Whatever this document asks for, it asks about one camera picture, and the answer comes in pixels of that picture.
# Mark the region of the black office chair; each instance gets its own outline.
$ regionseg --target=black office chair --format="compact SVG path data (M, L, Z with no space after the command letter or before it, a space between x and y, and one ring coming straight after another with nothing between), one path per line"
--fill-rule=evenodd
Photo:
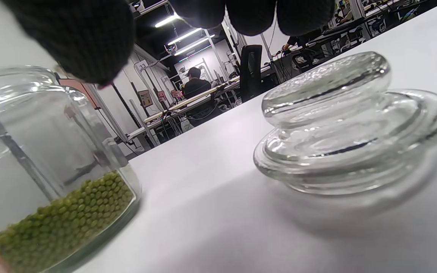
M246 45L241 54L241 87L242 102L258 95L261 89L261 57L262 45Z

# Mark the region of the fluorescent light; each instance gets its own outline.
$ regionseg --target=fluorescent light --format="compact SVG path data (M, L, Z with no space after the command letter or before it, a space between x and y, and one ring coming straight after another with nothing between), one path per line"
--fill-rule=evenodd
M175 56L176 56L176 55L180 55L181 53L186 52L187 50L191 50L192 48L196 47L197 45L200 45L201 43L203 43L203 42L205 42L205 41L208 41L208 38L207 38L207 37L204 37L203 39L198 40L198 42L196 42L196 43L194 43L194 44L192 44L192 45L189 45L189 46L187 46L187 47L184 48L184 49L180 49L180 50L178 50L177 52L175 52L174 55L175 55Z
M180 62L182 62L182 61L188 59L189 57L192 57L193 55L197 54L198 52L201 52L201 51L203 51L203 50L206 50L207 48L209 48L209 47L211 47L211 46L212 46L212 45L209 45L209 46L207 46L207 47L204 47L204 48L198 50L197 52L195 52L195 53L193 53L193 54L191 54L191 55L189 55L189 56L187 56L187 57L184 57L183 59L179 60L178 62L180 63Z
M179 17L179 16L176 15L176 14L174 14L174 15L172 15L172 16L169 16L169 17L167 17L166 19L164 19L163 21L161 21L161 22L157 23L156 25L154 25L154 27L156 27L156 28L162 27L162 26L164 26L165 24L168 24L168 23L170 23L171 21L177 19L178 17Z
M174 44L176 42L179 42L179 41L183 40L184 38L187 38L188 36L192 35L193 33L197 33L200 30L201 30L201 28L194 29L194 30L190 31L189 33L187 33L187 34L185 34L185 35L183 35L181 37L178 37L175 40L169 42L168 45L171 46L172 44Z

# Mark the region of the black glove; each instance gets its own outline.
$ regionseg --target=black glove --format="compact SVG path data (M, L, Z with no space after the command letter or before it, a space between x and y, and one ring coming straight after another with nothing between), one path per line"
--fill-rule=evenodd
M232 26L240 33L254 36L274 21L276 0L170 0L176 13L197 28L212 28L224 17L225 6ZM289 36L300 36L333 17L335 0L277 0L278 25Z
M107 85L127 64L134 22L123 0L2 0L23 30L74 77Z
M60 66L88 83L107 85L126 65L134 23L123 0L2 0L26 33ZM257 35L274 20L276 0L170 0L195 27L211 28L229 12L232 26ZM334 0L277 0L278 24L290 36L308 33L333 17Z

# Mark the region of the man sitting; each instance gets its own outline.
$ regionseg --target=man sitting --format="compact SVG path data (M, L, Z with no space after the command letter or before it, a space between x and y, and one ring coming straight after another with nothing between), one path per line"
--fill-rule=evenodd
M189 69L189 72L187 74L189 82L187 82L182 88L183 95L186 99L193 98L196 95L208 91L212 88L212 85L208 81L200 79L200 75L200 69L196 67L192 67ZM220 115L222 112L217 107L215 107L215 104L216 102L212 95L212 99L209 102L206 102L192 109L191 111L188 111L187 116L190 116L193 119L199 119L197 121L189 119L190 124L193 125L193 127L196 127Z

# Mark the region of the dark hair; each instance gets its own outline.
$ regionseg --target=dark hair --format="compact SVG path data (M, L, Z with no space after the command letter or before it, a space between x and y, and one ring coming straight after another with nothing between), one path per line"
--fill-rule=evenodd
M192 76L193 78L200 78L201 71L196 67L192 67L189 69L187 76Z

